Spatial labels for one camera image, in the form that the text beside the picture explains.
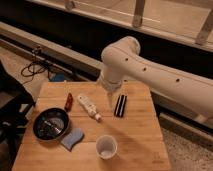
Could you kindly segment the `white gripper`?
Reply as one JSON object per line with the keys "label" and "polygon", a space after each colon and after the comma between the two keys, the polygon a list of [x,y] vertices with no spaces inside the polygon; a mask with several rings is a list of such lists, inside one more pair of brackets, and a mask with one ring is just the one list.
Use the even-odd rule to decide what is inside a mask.
{"label": "white gripper", "polygon": [[106,90],[108,99],[112,100],[113,96],[116,94],[117,89],[105,84],[103,84],[102,87]]}

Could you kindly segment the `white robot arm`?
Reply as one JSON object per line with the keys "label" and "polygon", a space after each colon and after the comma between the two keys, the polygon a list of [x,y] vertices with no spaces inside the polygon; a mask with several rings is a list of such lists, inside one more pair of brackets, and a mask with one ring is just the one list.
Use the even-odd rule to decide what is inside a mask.
{"label": "white robot arm", "polygon": [[140,44],[126,36],[106,46],[101,59],[105,67],[99,80],[109,92],[122,85],[125,76],[142,81],[186,108],[213,116],[213,80],[149,61],[139,56]]}

